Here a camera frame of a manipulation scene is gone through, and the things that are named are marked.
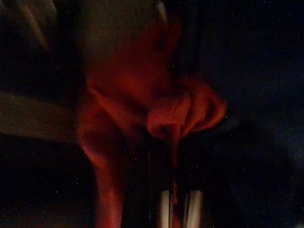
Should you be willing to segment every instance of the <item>red fabric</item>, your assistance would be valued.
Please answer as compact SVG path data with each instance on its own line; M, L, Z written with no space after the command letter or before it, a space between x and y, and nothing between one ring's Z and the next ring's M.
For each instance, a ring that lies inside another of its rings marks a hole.
M226 103L207 84L190 77L171 79L169 64L180 29L177 22L152 23L136 41L123 42L107 62L86 69L77 135L95 167L98 228L120 227L132 168L126 150L136 157L139 127L171 144L177 167L179 140L217 125L226 114Z

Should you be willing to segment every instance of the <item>red cloth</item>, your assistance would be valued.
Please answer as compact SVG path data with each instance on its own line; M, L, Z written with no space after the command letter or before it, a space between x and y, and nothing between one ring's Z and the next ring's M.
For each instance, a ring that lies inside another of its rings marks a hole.
M98 228L120 227L132 167L126 150L136 157L139 127L171 144L176 167L179 140L217 125L226 114L225 101L207 84L190 77L171 79L169 64L180 29L177 22L152 23L136 41L123 42L107 62L86 69L77 135L95 167Z

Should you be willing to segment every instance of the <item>dark background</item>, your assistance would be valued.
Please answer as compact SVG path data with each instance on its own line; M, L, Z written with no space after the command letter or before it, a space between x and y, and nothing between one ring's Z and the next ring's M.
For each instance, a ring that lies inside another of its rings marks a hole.
M240 118L251 119L287 149L296 179L294 212L301 218L304 3L165 2L168 9L181 14L184 26L179 64L173 71L202 70L204 80ZM51 53L29 52L16 28L1 18L0 90L73 108L75 93L84 83L81 57L70 42L80 9L72 1L56 4L59 24ZM1 227L27 227L33 220L92 226L94 177L76 146L0 135L0 168Z

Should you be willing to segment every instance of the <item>red scarf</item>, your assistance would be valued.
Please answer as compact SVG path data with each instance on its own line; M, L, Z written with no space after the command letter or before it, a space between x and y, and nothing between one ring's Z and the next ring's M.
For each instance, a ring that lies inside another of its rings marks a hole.
M136 41L120 45L107 62L97 61L86 70L77 135L95 167L99 228L120 227L125 180L132 167L125 151L136 157L139 127L170 143L177 168L180 139L217 125L226 114L225 101L207 84L192 77L171 79L169 64L180 29L176 22L152 23Z

